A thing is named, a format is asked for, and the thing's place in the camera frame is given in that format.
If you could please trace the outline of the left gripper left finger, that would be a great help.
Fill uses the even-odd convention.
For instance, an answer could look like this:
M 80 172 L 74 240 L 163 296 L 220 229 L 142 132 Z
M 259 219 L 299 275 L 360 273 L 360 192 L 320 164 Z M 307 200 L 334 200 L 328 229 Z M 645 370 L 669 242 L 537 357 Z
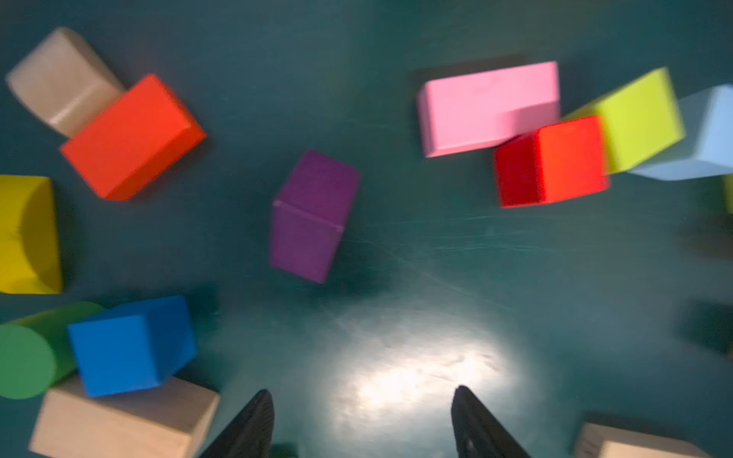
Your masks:
M 272 395 L 267 389 L 262 389 L 200 457 L 267 458 L 270 456 L 274 422 Z

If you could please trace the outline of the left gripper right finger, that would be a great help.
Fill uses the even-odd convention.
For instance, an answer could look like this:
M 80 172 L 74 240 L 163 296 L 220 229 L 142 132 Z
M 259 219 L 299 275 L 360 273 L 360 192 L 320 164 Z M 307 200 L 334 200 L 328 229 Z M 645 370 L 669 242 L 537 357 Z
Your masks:
M 454 391 L 450 417 L 459 457 L 530 457 L 465 385 Z

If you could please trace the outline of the purple block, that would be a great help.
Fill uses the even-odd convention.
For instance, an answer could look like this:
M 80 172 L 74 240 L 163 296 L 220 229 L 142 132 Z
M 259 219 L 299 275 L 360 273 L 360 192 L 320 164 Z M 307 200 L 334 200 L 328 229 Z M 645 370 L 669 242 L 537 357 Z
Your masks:
M 325 282 L 360 180 L 357 169 L 316 151 L 305 152 L 273 202 L 270 262 Z

